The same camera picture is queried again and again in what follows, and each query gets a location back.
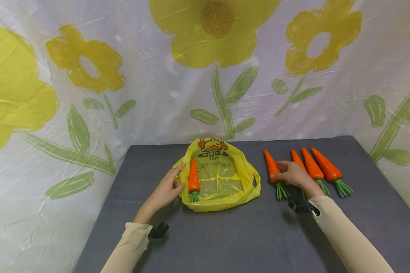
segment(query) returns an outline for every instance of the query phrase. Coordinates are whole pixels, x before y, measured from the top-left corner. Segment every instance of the hand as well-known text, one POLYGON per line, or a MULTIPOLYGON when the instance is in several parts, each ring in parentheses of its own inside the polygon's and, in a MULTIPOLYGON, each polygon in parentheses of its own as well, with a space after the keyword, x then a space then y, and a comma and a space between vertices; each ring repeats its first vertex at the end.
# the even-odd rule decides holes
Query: hand
POLYGON ((272 174, 271 178, 285 180, 289 184, 300 187, 310 198, 325 195, 318 184, 296 162, 277 161, 276 164, 285 168, 282 173, 272 174))
POLYGON ((179 193, 185 188, 185 183, 178 184, 175 181, 176 175, 185 167, 186 163, 179 165, 174 169, 170 169, 164 178, 159 182, 159 185, 144 202, 135 216, 134 223, 148 224, 152 216, 163 207, 173 201, 179 193))

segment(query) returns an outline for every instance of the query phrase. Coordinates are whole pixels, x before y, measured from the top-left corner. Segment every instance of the black wrist strap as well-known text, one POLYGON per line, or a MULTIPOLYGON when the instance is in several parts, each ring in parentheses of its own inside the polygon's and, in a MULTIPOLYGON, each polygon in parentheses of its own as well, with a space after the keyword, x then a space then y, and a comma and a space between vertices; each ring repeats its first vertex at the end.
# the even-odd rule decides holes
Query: black wrist strap
POLYGON ((164 237, 168 229, 169 229, 169 225, 167 225, 164 222, 161 222, 161 224, 159 224, 158 227, 153 227, 150 230, 150 233, 149 235, 147 235, 147 237, 152 238, 152 239, 161 239, 164 237))
POLYGON ((295 213, 313 213, 315 216, 320 215, 320 211, 314 207, 310 202, 305 201, 304 204, 299 203, 298 201, 294 199, 289 200, 289 207, 295 212, 295 213))

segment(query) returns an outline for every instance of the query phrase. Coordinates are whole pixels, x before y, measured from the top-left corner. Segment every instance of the orange carrot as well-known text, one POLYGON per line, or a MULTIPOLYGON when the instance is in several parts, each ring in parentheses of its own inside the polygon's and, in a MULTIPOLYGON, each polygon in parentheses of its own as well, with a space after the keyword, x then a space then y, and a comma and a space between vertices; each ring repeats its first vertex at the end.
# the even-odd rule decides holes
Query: orange carrot
POLYGON ((342 173, 337 169, 325 156, 323 156, 318 150, 311 148, 311 153, 314 155, 315 160, 319 163, 322 171, 325 173, 326 180, 334 182, 337 179, 342 179, 342 173))
POLYGON ((311 178, 313 178, 314 180, 322 180, 323 172, 320 170, 319 166, 317 166, 314 159, 304 147, 302 148, 302 157, 304 158, 307 173, 311 176, 311 178))
POLYGON ((267 150, 264 150, 264 158, 266 158, 267 171, 269 172, 269 180, 271 183, 275 184, 278 182, 278 180, 270 178, 270 176, 274 173, 281 173, 281 171, 278 168, 276 162, 273 160, 273 157, 269 154, 267 150))
POLYGON ((343 175, 339 169, 337 169, 324 155, 322 155, 318 150, 311 148, 311 153, 314 155, 315 160, 319 163, 323 172, 325 173, 326 180, 334 183, 340 197, 351 196, 354 191, 342 182, 343 175))
POLYGON ((191 193, 191 201, 199 201, 200 183, 199 173, 197 172, 196 161, 191 160, 190 175, 188 176, 188 192, 191 193))
POLYGON ((319 166, 315 163, 314 159, 308 153, 308 151, 302 147, 302 157, 304 158, 305 167, 307 169, 308 175, 313 178, 313 180, 319 185, 319 187, 323 190, 323 192, 331 196, 330 191, 328 188, 323 184, 323 172, 320 170, 319 166))
POLYGON ((276 186, 276 197, 278 200, 285 200, 287 199, 290 195, 288 191, 285 189, 285 187, 282 185, 282 180, 277 180, 274 178, 271 178, 270 176, 275 173, 281 173, 278 165, 276 162, 273 160, 273 157, 269 154, 267 150, 264 150, 264 158, 266 159, 266 166, 267 166, 267 171, 269 173, 269 181, 276 186))
POLYGON ((302 160, 299 158, 299 155, 296 153, 296 151, 292 149, 291 153, 292 153, 292 161, 296 162, 302 169, 307 171, 305 169, 304 163, 302 163, 302 160))

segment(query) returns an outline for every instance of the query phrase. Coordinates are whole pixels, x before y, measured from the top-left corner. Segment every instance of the cartoon duck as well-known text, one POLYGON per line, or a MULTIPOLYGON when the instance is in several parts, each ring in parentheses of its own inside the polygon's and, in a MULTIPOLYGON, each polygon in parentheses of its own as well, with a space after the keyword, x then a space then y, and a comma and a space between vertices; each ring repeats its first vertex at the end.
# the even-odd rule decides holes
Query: cartoon duck
POLYGON ((225 142, 218 138, 202 138, 199 141, 199 147, 202 152, 210 152, 213 150, 227 150, 225 142))

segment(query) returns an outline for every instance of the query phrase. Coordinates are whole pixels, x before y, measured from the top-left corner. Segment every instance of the wrinkled fabric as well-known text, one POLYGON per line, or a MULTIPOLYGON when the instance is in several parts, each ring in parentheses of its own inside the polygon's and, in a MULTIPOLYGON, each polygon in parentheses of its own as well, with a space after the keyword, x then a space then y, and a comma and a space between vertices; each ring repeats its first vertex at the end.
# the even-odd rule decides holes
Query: wrinkled fabric
POLYGON ((0 272, 70 272, 133 144, 353 135, 410 207, 410 0, 165 2, 0 1, 0 272))

